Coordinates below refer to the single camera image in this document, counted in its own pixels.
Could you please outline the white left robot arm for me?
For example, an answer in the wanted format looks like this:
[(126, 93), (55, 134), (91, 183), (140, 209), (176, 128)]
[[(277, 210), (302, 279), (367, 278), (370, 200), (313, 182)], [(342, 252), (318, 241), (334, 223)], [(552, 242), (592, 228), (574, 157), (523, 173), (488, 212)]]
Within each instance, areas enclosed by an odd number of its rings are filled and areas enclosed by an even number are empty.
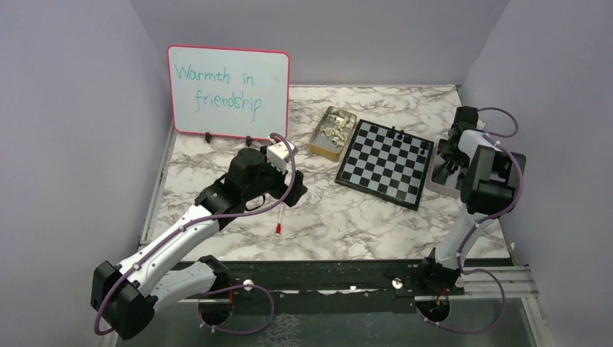
[(231, 221), (264, 212), (247, 208), (249, 201), (270, 195), (274, 206), (293, 207), (308, 190), (303, 173), (296, 169), (296, 153), (290, 142), (241, 149), (227, 173), (204, 188), (161, 236), (115, 265), (109, 261), (99, 264), (90, 296), (97, 312), (95, 334), (117, 333), (128, 340), (176, 301), (196, 294), (216, 297), (238, 289), (260, 289), (249, 280), (232, 286), (228, 268), (213, 256), (202, 257), (182, 270), (174, 267)]

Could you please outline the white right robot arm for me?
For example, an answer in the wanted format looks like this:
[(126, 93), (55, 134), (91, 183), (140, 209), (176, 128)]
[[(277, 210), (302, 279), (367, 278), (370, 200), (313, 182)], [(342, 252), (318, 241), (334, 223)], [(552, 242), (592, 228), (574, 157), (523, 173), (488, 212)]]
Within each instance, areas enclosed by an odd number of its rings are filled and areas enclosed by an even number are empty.
[(458, 287), (466, 256), (496, 219), (517, 205), (523, 191), (526, 156), (500, 144), (504, 136), (478, 128), (478, 108), (456, 109), (447, 139), (437, 154), (444, 161), (433, 174), (460, 172), (458, 218), (444, 240), (424, 259), (418, 287), (434, 295)]

